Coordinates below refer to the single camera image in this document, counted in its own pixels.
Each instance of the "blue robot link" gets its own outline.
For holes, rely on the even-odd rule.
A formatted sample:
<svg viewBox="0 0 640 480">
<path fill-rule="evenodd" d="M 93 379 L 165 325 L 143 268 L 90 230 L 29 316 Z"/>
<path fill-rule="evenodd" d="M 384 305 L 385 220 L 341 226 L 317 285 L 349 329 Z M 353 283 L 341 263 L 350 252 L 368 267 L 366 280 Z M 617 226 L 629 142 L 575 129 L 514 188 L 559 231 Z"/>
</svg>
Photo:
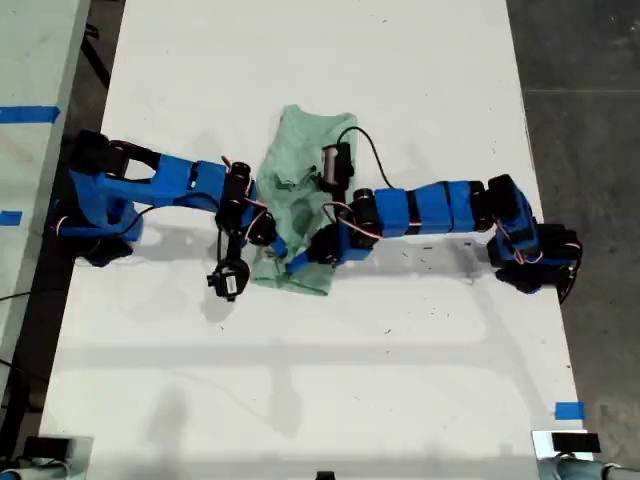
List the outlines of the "blue robot link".
<svg viewBox="0 0 640 480">
<path fill-rule="evenodd" d="M 350 129 L 366 135 L 358 127 Z M 366 136 L 381 167 L 373 142 Z M 479 181 L 445 181 L 403 190 L 392 188 L 381 168 L 391 188 L 356 190 L 353 201 L 346 204 L 345 192 L 354 173 L 350 146 L 338 139 L 324 152 L 318 188 L 332 195 L 333 202 L 328 204 L 334 207 L 335 222 L 318 231 L 310 247 L 287 265 L 290 274 L 310 262 L 339 266 L 364 260 L 384 238 L 484 232 L 495 225 L 495 236 L 487 248 L 499 280 L 524 293 L 553 285 L 560 301 L 569 294 L 582 258 L 576 233 L 563 225 L 538 224 L 509 175 L 492 178 L 486 190 Z"/>
<path fill-rule="evenodd" d="M 154 175 L 125 178 L 130 160 L 151 167 Z M 249 166 L 223 160 L 225 164 L 190 162 L 82 131 L 69 162 L 75 196 L 60 202 L 56 231 L 74 255 L 104 266 L 132 253 L 129 244 L 140 238 L 142 216 L 152 209 L 172 205 L 216 213 L 219 258 L 207 281 L 218 296 L 233 301 L 249 279 L 249 267 L 241 259 L 247 242 L 270 246 L 279 257 L 287 249 L 273 216 L 256 200 Z M 149 207 L 137 212 L 133 202 Z M 229 237 L 225 258 L 220 258 L 220 232 Z"/>
</svg>

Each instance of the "black cable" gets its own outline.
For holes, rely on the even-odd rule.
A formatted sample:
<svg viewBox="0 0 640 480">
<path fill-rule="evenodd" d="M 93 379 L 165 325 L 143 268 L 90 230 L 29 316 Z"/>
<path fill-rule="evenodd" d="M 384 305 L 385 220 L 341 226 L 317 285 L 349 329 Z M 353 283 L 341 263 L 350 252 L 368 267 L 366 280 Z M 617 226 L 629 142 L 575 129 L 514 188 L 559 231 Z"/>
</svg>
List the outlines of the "black cable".
<svg viewBox="0 0 640 480">
<path fill-rule="evenodd" d="M 7 410 L 9 408 L 9 405 L 0 405 L 0 408 L 3 410 Z M 27 413 L 43 413 L 43 409 L 42 408 L 35 408 L 35 407 L 29 407 L 27 409 Z"/>
<path fill-rule="evenodd" d="M 109 70 L 107 70 L 107 68 L 104 66 L 104 63 L 100 59 L 98 52 L 96 52 L 96 49 L 93 48 L 93 45 L 91 45 L 91 42 L 87 38 L 86 34 L 82 37 L 80 50 L 89 61 L 89 65 L 91 65 L 91 68 L 93 68 L 93 71 L 96 73 L 96 76 L 98 77 L 98 80 L 100 80 L 100 83 L 102 83 L 104 88 L 109 90 L 109 83 L 111 83 L 111 75 L 109 75 Z"/>
<path fill-rule="evenodd" d="M 195 193 L 188 193 L 186 195 L 183 195 L 182 197 L 178 197 L 174 200 L 174 202 L 181 202 L 183 200 L 187 200 L 189 198 L 196 198 L 196 197 L 202 197 L 202 198 L 206 198 L 207 200 L 210 200 L 211 203 L 213 203 L 216 208 L 218 210 L 220 210 L 220 203 L 213 198 L 211 195 L 209 195 L 208 193 L 203 193 L 203 192 L 195 192 Z M 151 210 L 155 210 L 157 208 L 161 208 L 161 207 L 156 207 L 155 205 L 152 205 L 150 207 L 145 208 L 144 210 L 142 210 L 140 213 L 138 213 L 138 215 L 136 215 L 136 217 L 133 219 L 133 221 L 127 226 L 127 228 L 125 228 L 124 230 L 122 230 L 121 232 L 118 233 L 114 233 L 112 235 L 107 235 L 106 238 L 110 238 L 110 237 L 121 237 L 124 234 L 126 234 L 127 232 L 129 232 L 129 230 L 131 230 L 136 223 L 138 223 L 138 220 L 140 220 L 140 218 L 146 214 L 149 213 Z"/>
<path fill-rule="evenodd" d="M 220 259 L 222 258 L 222 229 L 218 227 L 218 244 L 216 245 L 216 261 L 220 263 Z"/>
<path fill-rule="evenodd" d="M 367 132 L 365 132 L 362 128 L 360 128 L 360 127 L 345 128 L 342 131 L 342 133 L 338 136 L 338 141 L 336 143 L 340 143 L 340 140 L 342 140 L 342 137 L 344 137 L 344 135 L 347 132 L 350 132 L 351 130 L 356 130 L 356 131 L 360 132 L 361 134 L 363 134 L 367 138 L 367 140 L 369 140 L 369 145 L 371 145 L 371 150 L 373 150 L 373 155 L 376 157 L 376 162 L 378 162 L 378 168 L 380 169 L 380 174 L 382 175 L 382 179 L 384 180 L 384 183 L 386 183 L 389 186 L 389 188 L 395 188 L 393 185 L 391 185 L 391 182 L 389 182 L 389 179 L 387 178 L 387 176 L 384 173 L 384 169 L 382 168 L 382 162 L 380 161 L 380 157 L 378 156 L 378 151 L 376 150 L 376 146 L 373 143 L 373 140 L 371 139 L 369 134 Z"/>
<path fill-rule="evenodd" d="M 11 298 L 26 297 L 27 295 L 36 295 L 36 294 L 39 294 L 39 293 L 50 293 L 50 292 L 66 292 L 66 291 L 67 291 L 66 288 L 50 288 L 48 290 L 40 290 L 40 291 L 36 291 L 36 292 L 14 293 L 13 295 L 7 295 L 6 297 L 0 297 L 0 302 L 3 302 L 5 300 L 9 300 Z"/>
<path fill-rule="evenodd" d="M 15 370 L 16 372 L 24 373 L 28 377 L 33 377 L 37 380 L 40 380 L 41 382 L 49 383 L 49 379 L 41 375 L 38 375 L 37 373 L 29 372 L 22 368 L 16 367 L 13 363 L 7 362 L 6 360 L 2 360 L 1 358 L 0 358 L 0 364 L 5 365 L 6 367 L 9 367 L 11 370 Z"/>
<path fill-rule="evenodd" d="M 578 278 L 578 272 L 580 271 L 580 265 L 582 265 L 582 245 L 580 245 L 580 256 L 576 260 L 576 264 L 573 267 L 573 275 L 570 278 L 569 285 L 567 285 L 567 288 L 564 290 L 562 295 L 558 295 L 560 304 L 562 304 L 562 302 L 567 299 L 567 297 L 571 293 L 571 290 L 573 290 L 573 286 L 576 284 L 576 279 Z"/>
</svg>

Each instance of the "white table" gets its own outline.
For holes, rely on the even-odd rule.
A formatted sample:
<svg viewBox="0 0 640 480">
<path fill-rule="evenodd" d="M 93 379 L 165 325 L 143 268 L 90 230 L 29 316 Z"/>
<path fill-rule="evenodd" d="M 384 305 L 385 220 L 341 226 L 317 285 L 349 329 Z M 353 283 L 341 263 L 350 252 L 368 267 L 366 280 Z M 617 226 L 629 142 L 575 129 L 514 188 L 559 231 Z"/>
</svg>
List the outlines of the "white table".
<svg viewBox="0 0 640 480">
<path fill-rule="evenodd" d="M 0 211 L 22 212 L 0 226 L 0 297 L 28 292 L 58 164 L 88 0 L 0 1 L 0 106 L 57 106 L 55 123 L 0 124 Z M 0 302 L 0 358 L 10 361 L 28 297 Z M 0 367 L 0 396 L 9 371 Z"/>
<path fill-rule="evenodd" d="M 355 113 L 397 185 L 506 172 L 541 218 L 503 0 L 127 2 L 105 134 L 257 169 L 291 103 Z M 364 142 L 357 168 L 383 185 Z M 581 427 L 553 416 L 576 399 L 556 294 L 498 282 L 489 234 L 382 242 L 327 298 L 233 308 L 215 236 L 165 208 L 133 257 L 75 268 L 41 431 L 94 437 L 92 480 L 533 479 L 530 431 Z"/>
</svg>

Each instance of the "black power cord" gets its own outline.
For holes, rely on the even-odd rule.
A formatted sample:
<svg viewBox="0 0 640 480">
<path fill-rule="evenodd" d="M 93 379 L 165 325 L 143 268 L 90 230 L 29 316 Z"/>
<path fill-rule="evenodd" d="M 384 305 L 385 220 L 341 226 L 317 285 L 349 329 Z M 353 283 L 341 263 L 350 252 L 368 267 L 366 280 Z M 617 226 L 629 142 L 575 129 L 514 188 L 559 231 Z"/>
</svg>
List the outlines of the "black power cord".
<svg viewBox="0 0 640 480">
<path fill-rule="evenodd" d="M 66 288 L 50 288 L 48 290 L 39 290 L 39 291 L 30 291 L 30 292 L 22 292 L 22 293 L 14 293 L 13 295 L 7 295 L 6 297 L 0 297 L 0 302 L 5 300 L 10 300 L 12 298 L 26 297 L 27 295 L 37 295 L 39 293 L 50 293 L 50 292 L 66 292 Z"/>
<path fill-rule="evenodd" d="M 209 195 L 208 193 L 203 193 L 203 192 L 188 193 L 186 195 L 183 195 L 182 197 L 176 198 L 174 200 L 174 202 L 181 202 L 181 201 L 187 200 L 189 198 L 206 198 L 207 200 L 211 201 L 211 203 L 213 203 L 218 210 L 220 210 L 220 203 L 215 198 L 213 198 L 211 195 Z M 138 213 L 138 215 L 136 215 L 136 217 L 127 226 L 127 228 L 125 228 L 121 232 L 114 233 L 112 235 L 107 235 L 107 238 L 109 238 L 109 237 L 121 237 L 122 235 L 124 235 L 127 232 L 129 232 L 129 230 L 131 230 L 136 225 L 136 223 L 138 223 L 138 220 L 140 220 L 140 218 L 142 218 L 142 216 L 144 214 L 149 213 L 151 210 L 156 210 L 158 208 L 162 208 L 162 207 L 156 207 L 155 205 L 152 205 L 150 207 L 145 208 L 140 213 Z"/>
<path fill-rule="evenodd" d="M 572 270 L 570 271 L 569 285 L 567 285 L 567 288 L 565 288 L 561 294 L 560 293 L 558 294 L 558 300 L 560 301 L 560 304 L 562 304 L 562 302 L 564 302 L 567 299 L 567 297 L 571 293 L 571 290 L 573 290 L 573 286 L 576 284 L 576 279 L 578 278 L 578 272 L 580 271 L 580 266 L 582 265 L 582 256 L 584 255 L 583 253 L 584 251 L 583 251 L 582 244 L 579 242 L 578 244 L 580 245 L 580 256 L 576 260 L 575 265 L 571 267 Z"/>
<path fill-rule="evenodd" d="M 342 137 L 344 137 L 345 134 L 347 134 L 348 132 L 350 132 L 352 130 L 356 130 L 356 131 L 360 132 L 362 135 L 364 135 L 367 138 L 367 140 L 369 141 L 369 145 L 371 145 L 371 150 L 373 150 L 373 155 L 376 157 L 376 162 L 378 162 L 378 168 L 380 169 L 380 174 L 382 175 L 382 179 L 384 180 L 384 183 L 386 183 L 389 186 L 389 188 L 395 188 L 393 185 L 391 185 L 391 182 L 389 182 L 389 179 L 387 178 L 387 176 L 384 173 L 384 168 L 382 168 L 382 162 L 380 161 L 380 157 L 378 156 L 378 151 L 376 150 L 376 146 L 373 143 L 373 140 L 371 139 L 369 134 L 367 132 L 365 132 L 362 128 L 360 128 L 360 127 L 348 127 L 348 128 L 345 128 L 342 131 L 342 133 L 338 136 L 338 141 L 336 143 L 340 143 L 340 141 L 342 140 Z"/>
<path fill-rule="evenodd" d="M 29 371 L 24 370 L 24 369 L 22 369 L 20 367 L 16 367 L 13 363 L 7 362 L 6 360 L 3 360 L 1 358 L 0 358 L 0 364 L 4 365 L 6 367 L 9 367 L 11 370 L 15 370 L 16 372 L 23 373 L 28 377 L 33 377 L 33 378 L 35 378 L 37 380 L 40 380 L 41 382 L 49 383 L 49 380 L 47 378 L 45 378 L 45 377 L 43 377 L 41 375 L 38 375 L 37 373 L 29 372 Z"/>
</svg>

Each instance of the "blue tape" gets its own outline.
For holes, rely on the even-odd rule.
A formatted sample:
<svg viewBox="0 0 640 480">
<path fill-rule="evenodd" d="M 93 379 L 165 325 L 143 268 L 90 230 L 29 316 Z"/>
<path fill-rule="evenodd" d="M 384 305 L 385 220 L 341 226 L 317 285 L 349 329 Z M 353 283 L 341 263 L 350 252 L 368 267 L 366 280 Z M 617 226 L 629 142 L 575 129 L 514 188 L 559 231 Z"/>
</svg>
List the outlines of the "blue tape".
<svg viewBox="0 0 640 480">
<path fill-rule="evenodd" d="M 556 402 L 556 420 L 584 420 L 584 403 Z"/>
<path fill-rule="evenodd" d="M 22 220 L 22 212 L 0 212 L 0 226 L 3 227 L 17 227 Z"/>
<path fill-rule="evenodd" d="M 300 255 L 296 256 L 287 264 L 287 273 L 296 273 L 306 267 L 309 263 L 309 256 L 304 251 Z"/>
<path fill-rule="evenodd" d="M 375 198 L 382 223 L 382 236 L 403 236 L 409 228 L 407 192 L 399 188 L 383 188 L 376 190 Z"/>
<path fill-rule="evenodd" d="M 0 123 L 53 123 L 58 115 L 53 106 L 0 107 Z"/>
<path fill-rule="evenodd" d="M 425 185 L 415 190 L 416 204 L 420 213 L 420 233 L 447 233 L 451 231 L 453 216 L 447 204 L 447 195 L 442 183 Z"/>
</svg>

